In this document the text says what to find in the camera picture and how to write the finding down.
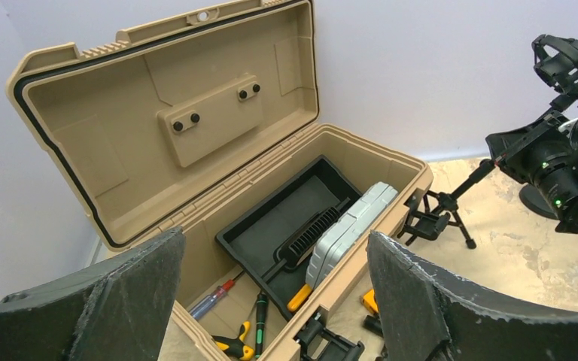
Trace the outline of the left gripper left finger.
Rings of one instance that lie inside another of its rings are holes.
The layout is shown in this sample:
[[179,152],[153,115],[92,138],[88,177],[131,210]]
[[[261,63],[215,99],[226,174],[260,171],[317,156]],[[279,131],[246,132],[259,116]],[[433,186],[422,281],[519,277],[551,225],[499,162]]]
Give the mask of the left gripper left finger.
[[181,279],[174,227],[0,301],[0,360],[156,360]]

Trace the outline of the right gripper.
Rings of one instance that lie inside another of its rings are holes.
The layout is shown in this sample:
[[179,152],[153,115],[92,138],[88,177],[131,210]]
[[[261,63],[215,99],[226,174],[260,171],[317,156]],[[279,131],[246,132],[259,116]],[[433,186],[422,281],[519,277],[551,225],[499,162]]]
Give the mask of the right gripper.
[[558,127],[567,118],[548,111],[519,129],[487,135],[497,167],[519,183],[536,187],[557,215],[558,233],[578,234],[578,144],[572,148]]

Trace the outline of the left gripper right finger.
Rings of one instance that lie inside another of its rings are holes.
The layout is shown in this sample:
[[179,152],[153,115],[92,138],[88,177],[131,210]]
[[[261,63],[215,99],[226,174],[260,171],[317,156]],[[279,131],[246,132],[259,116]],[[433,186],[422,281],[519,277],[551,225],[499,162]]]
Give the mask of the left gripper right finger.
[[390,360],[578,360],[578,312],[491,290],[379,231],[367,259]]

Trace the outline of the black tripod microphone stand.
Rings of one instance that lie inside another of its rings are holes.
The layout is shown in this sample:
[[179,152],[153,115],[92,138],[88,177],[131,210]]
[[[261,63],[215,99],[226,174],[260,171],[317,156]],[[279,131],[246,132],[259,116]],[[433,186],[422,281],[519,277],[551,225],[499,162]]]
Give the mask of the black tripod microphone stand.
[[489,158],[454,191],[409,198],[397,236],[434,241],[447,226],[463,228],[458,199],[495,169],[537,189],[557,232],[578,234],[578,40],[543,34],[531,48],[535,73],[557,92],[549,109],[522,128],[488,135]]

